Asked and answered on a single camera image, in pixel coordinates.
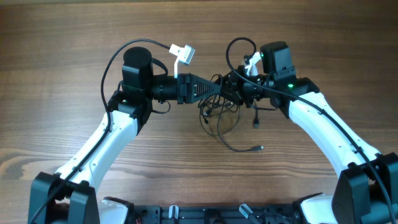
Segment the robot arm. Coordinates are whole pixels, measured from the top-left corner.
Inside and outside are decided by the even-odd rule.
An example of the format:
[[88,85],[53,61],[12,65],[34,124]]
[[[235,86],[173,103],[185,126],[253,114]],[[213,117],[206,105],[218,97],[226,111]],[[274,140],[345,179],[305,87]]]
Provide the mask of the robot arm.
[[[170,49],[170,52],[177,56],[177,61],[185,64],[190,62],[194,51],[189,46],[184,49],[174,46]],[[394,213],[398,213],[398,190],[396,190],[398,157],[395,154],[383,156],[377,149],[364,142],[330,108],[319,89],[309,79],[296,78],[290,51],[284,42],[265,45],[261,47],[261,53],[256,52],[253,56],[254,58],[245,58],[244,66],[240,66],[236,70],[242,76],[247,77],[250,82],[244,82],[234,77],[233,73],[229,73],[213,83],[192,74],[179,74],[177,78],[165,75],[154,76],[152,55],[147,49],[134,47],[127,50],[124,54],[122,69],[121,87],[123,90],[115,91],[108,102],[111,112],[110,131],[96,151],[68,181],[65,189],[56,197],[58,200],[65,197],[70,198],[70,207],[67,210],[62,210],[57,204],[51,203],[40,213],[35,222],[48,223],[68,220],[71,223],[88,223],[87,218],[90,217],[92,223],[99,221],[101,223],[130,223],[131,221],[137,223],[136,218],[140,217],[138,220],[141,220],[141,216],[137,214],[132,203],[106,198],[97,205],[95,193],[98,191],[105,173],[123,148],[134,140],[143,125],[146,124],[149,115],[153,112],[152,100],[158,100],[161,103],[165,100],[177,100],[178,104],[183,104],[194,103],[213,95],[220,95],[235,104],[245,103],[248,107],[252,107],[254,100],[270,98],[273,106],[279,108],[287,118],[298,124],[315,141],[339,177],[334,196],[316,195],[305,198],[299,201],[297,206],[293,205],[293,214],[288,215],[290,218],[283,216],[284,221],[280,219],[279,223],[285,223],[286,220],[290,220],[291,223],[388,222],[389,210],[386,203],[380,199],[380,193],[371,190],[368,180],[373,176],[367,170],[364,159],[359,156],[359,153],[336,125],[309,104],[284,95],[274,94],[272,91],[256,88],[251,83],[255,82],[257,86],[272,88],[276,92],[300,96],[323,108],[349,136],[357,141],[366,157],[378,167],[378,172],[380,176],[383,176],[384,185],[386,185],[391,202],[394,204]],[[264,73],[268,75],[258,75],[256,62],[259,57],[263,62]],[[59,183],[72,170],[76,169],[76,165],[98,142],[98,139],[104,134],[107,123],[107,115],[104,115],[100,126],[86,144],[72,159],[60,167],[55,175],[40,173],[36,177],[32,183],[30,194],[30,220],[43,198],[47,198],[51,189],[60,185]],[[252,210],[245,209],[244,211],[246,214],[244,216],[249,217],[250,222],[257,223]],[[165,209],[164,213],[169,213],[169,220],[166,223],[179,223],[175,220],[179,218],[178,207]],[[155,214],[156,216],[153,215],[153,217],[164,218],[157,212]],[[185,219],[184,223],[201,223],[201,221],[197,222],[197,214],[195,217],[195,221],[189,222],[188,219]]]
[[[71,182],[79,184],[85,180],[97,192],[105,173],[109,170],[114,160],[124,147],[136,137],[138,131],[137,119],[130,117],[128,113],[120,111],[111,112],[111,119],[110,132],[83,167],[70,179]],[[55,172],[60,175],[61,179],[64,179],[98,142],[98,139],[106,129],[107,123],[108,118],[105,114],[101,124],[83,147],[72,159]]]

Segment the cable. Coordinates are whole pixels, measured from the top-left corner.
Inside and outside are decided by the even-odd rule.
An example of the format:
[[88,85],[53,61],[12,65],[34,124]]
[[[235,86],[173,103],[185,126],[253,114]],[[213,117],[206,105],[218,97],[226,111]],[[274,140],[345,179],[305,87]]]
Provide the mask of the cable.
[[259,108],[259,107],[257,107],[256,105],[250,104],[249,102],[245,102],[245,103],[246,103],[248,106],[250,106],[250,108],[255,109],[256,111],[257,111],[257,110],[275,111],[275,110],[278,109],[278,108]]
[[365,155],[365,153],[363,152],[362,148],[357,145],[357,143],[354,141],[354,139],[344,130],[344,128],[333,117],[331,117],[324,109],[320,108],[319,106],[315,105],[314,103],[312,103],[312,102],[310,102],[310,101],[308,101],[308,100],[306,100],[304,98],[301,98],[299,96],[295,96],[295,95],[292,95],[292,94],[289,94],[289,93],[284,93],[283,91],[275,90],[275,89],[272,89],[272,88],[269,88],[269,87],[266,87],[266,86],[258,85],[257,83],[254,83],[254,82],[248,80],[247,78],[245,78],[244,76],[240,75],[234,69],[234,67],[231,65],[231,62],[229,61],[229,49],[238,40],[246,40],[246,41],[250,42],[253,45],[253,47],[254,47],[254,51],[256,51],[256,44],[251,39],[248,39],[246,37],[238,37],[238,38],[233,39],[228,44],[228,46],[226,48],[226,52],[225,52],[226,63],[228,64],[228,67],[231,69],[231,71],[235,75],[237,75],[240,79],[244,80],[245,82],[248,82],[248,83],[250,83],[250,84],[252,84],[252,85],[254,85],[256,87],[262,88],[264,90],[268,90],[268,91],[271,91],[271,92],[274,92],[274,93],[279,93],[281,95],[285,95],[285,96],[291,97],[291,98],[293,98],[295,100],[300,100],[300,101],[302,101],[302,102],[314,107],[319,112],[321,112],[321,114],[325,115],[344,134],[344,136],[346,136],[348,141],[354,146],[356,151],[359,152],[361,157],[365,160],[366,165],[370,168],[371,172],[373,173],[374,177],[376,178],[376,181],[378,182],[378,184],[380,186],[380,189],[382,191],[382,194],[383,194],[383,196],[384,196],[384,198],[386,200],[387,207],[388,207],[388,210],[389,210],[389,213],[390,213],[391,222],[392,223],[396,223],[394,211],[392,209],[391,200],[390,200],[390,197],[388,196],[388,193],[387,193],[387,190],[386,190],[386,186],[384,186],[379,174],[377,173],[375,168],[372,166],[369,158]]
[[169,109],[168,109],[167,111],[157,111],[157,110],[152,110],[152,112],[153,112],[153,113],[157,113],[157,114],[167,114],[167,113],[170,111],[170,109],[171,109],[172,105],[171,105],[171,104],[170,104],[170,102],[169,102],[169,101],[167,101],[167,100],[165,100],[165,102],[169,104]]
[[121,80],[121,81],[119,82],[119,84],[118,84],[118,88],[116,89],[116,92],[117,92],[117,93],[119,93],[121,85],[123,85],[123,80]]
[[[228,108],[228,110],[220,111],[220,112],[217,113],[217,114],[210,114],[210,113],[207,113],[207,112],[204,114],[204,113],[203,113],[204,108],[205,108],[206,106],[208,107],[208,105],[206,105],[206,100],[207,100],[207,99],[204,99],[203,102],[199,103],[199,104],[198,104],[198,107],[200,108],[200,112],[199,112],[199,122],[200,122],[200,126],[203,128],[203,130],[204,130],[208,135],[210,135],[211,137],[217,137],[217,136],[218,136],[217,134],[212,134],[212,133],[210,133],[210,132],[208,132],[208,131],[206,130],[206,128],[204,127],[204,125],[203,125],[203,123],[202,123],[202,118],[203,118],[203,120],[205,121],[205,123],[208,124],[209,122],[208,122],[207,118],[209,118],[209,117],[218,116],[220,113],[225,113],[225,112],[227,112],[227,111],[230,111],[230,112],[232,112],[232,113],[238,112],[238,117],[237,117],[236,122],[234,123],[234,125],[233,125],[232,127],[230,127],[228,130],[226,130],[223,134],[226,134],[226,133],[232,131],[232,130],[236,127],[236,125],[238,125],[239,119],[240,119],[240,117],[241,117],[241,109],[240,109],[240,106],[239,106],[238,104],[232,104],[232,102],[229,102],[229,101],[227,100],[227,102],[224,104],[225,106],[227,106],[228,103],[231,103],[231,105],[229,105],[230,107]],[[214,108],[212,108],[212,109],[219,108],[219,107],[221,107],[221,105],[217,105],[216,107],[214,107]]]
[[[224,98],[224,102],[223,102],[223,104],[222,104],[221,110],[223,110],[225,101],[226,101],[226,99]],[[232,150],[232,151],[234,151],[234,152],[251,152],[251,151],[260,151],[261,149],[264,149],[264,146],[255,146],[255,147],[252,147],[252,148],[250,148],[250,149],[243,149],[243,150],[238,150],[238,149],[235,149],[235,148],[231,147],[231,146],[224,140],[223,135],[220,133],[220,121],[221,121],[221,113],[219,114],[218,120],[217,120],[217,135],[218,135],[218,138],[220,139],[220,141],[221,141],[226,147],[228,147],[228,149],[230,149],[230,150]]]
[[161,47],[164,47],[166,49],[170,49],[170,47],[161,44],[159,42],[156,42],[154,40],[149,40],[149,39],[136,39],[136,40],[130,40],[129,42],[125,43],[122,47],[120,47],[115,53],[114,55],[111,57],[111,60],[109,60],[108,65],[105,68],[104,74],[102,76],[101,79],[101,99],[102,102],[104,104],[105,107],[105,112],[106,112],[106,116],[108,117],[108,123],[106,125],[106,128],[104,130],[104,134],[100,137],[100,139],[98,140],[98,142],[93,146],[93,148],[87,153],[87,155],[78,163],[78,165],[69,173],[69,175],[61,182],[61,184],[56,187],[55,189],[53,189],[49,196],[43,201],[43,203],[41,204],[41,206],[37,209],[37,211],[33,214],[32,218],[29,220],[28,224],[33,224],[35,219],[39,216],[40,212],[44,209],[44,207],[47,206],[47,204],[52,201],[55,196],[57,196],[57,194],[59,193],[59,191],[62,190],[62,188],[67,184],[67,182],[80,170],[80,168],[84,165],[84,163],[87,161],[88,158],[90,158],[90,156],[95,152],[95,150],[98,148],[98,146],[104,141],[106,135],[108,134],[109,130],[111,129],[111,113],[109,111],[109,108],[106,104],[106,100],[105,100],[105,96],[104,96],[104,81],[105,81],[105,77],[106,74],[113,62],[113,60],[115,59],[115,57],[118,55],[118,53],[120,53],[120,51],[122,51],[123,48],[127,47],[130,44],[133,44],[135,42],[150,42],[153,44],[157,44]]
[[259,120],[259,110],[258,109],[254,109],[256,111],[256,113],[254,114],[254,119],[253,119],[253,127],[258,129],[260,126],[260,120]]

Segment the black mount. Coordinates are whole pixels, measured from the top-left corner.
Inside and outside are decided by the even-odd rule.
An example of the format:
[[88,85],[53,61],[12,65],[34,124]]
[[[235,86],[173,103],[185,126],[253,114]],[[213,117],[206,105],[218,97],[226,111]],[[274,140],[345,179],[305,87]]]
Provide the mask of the black mount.
[[[29,217],[30,220],[40,204],[47,198],[49,192],[63,180],[58,175],[41,172],[32,183],[30,190]],[[71,223],[98,224],[100,215],[96,201],[95,189],[87,182],[75,184],[68,181],[57,200],[70,198],[70,203],[48,204],[36,218],[36,224]],[[134,206],[133,203],[113,197],[106,197],[124,205],[127,208],[125,224],[250,224],[239,211],[239,206],[230,207],[180,207],[178,218],[169,218],[169,207]],[[253,216],[262,224],[302,223],[302,216],[293,204],[269,204],[262,207],[251,207]]]
[[[166,66],[152,58],[149,50],[143,47],[128,49],[122,67],[122,90],[118,89],[108,102],[110,111],[129,113],[138,121],[138,132],[149,119],[152,100],[163,103],[177,100],[178,104],[194,103],[220,92],[220,86],[192,74],[180,74],[178,78],[168,77]],[[164,74],[154,75],[153,64],[165,70]]]
[[[371,161],[386,186],[391,204],[398,215],[398,156],[378,154]],[[333,214],[338,223],[388,223],[389,210],[377,183],[366,164],[351,164],[341,171],[332,201]]]

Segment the black cylinder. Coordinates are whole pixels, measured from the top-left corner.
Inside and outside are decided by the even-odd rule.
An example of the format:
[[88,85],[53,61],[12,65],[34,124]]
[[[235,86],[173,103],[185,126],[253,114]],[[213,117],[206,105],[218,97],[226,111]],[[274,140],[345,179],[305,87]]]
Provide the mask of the black cylinder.
[[123,60],[123,85],[145,90],[154,76],[152,55],[149,50],[132,47],[124,53]]
[[165,75],[156,75],[152,84],[152,95],[154,100],[176,100],[177,79]]

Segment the wood grain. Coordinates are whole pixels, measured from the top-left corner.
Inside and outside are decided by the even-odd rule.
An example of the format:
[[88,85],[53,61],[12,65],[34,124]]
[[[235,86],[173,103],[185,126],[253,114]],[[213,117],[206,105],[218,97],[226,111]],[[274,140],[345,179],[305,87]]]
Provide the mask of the wood grain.
[[[398,5],[364,1],[135,2],[0,8],[0,223],[24,223],[31,180],[54,172],[97,128],[104,109],[100,78],[110,56],[145,37],[196,48],[189,67],[203,78],[225,74],[235,37],[258,46],[286,41],[299,77],[311,78],[333,109],[381,152],[398,152]],[[174,58],[142,44],[172,68]],[[237,43],[237,65],[251,46]],[[121,79],[118,57],[106,79]],[[155,108],[161,106],[154,102]],[[138,205],[291,202],[332,194],[336,175],[312,140],[281,112],[242,111],[226,135],[237,154],[206,135],[196,105],[172,103],[152,114],[106,174],[98,198]]]
[[208,0],[2,0],[0,5],[21,5],[21,4],[70,4],[70,3],[102,3],[102,2],[169,2],[169,1],[208,1]]

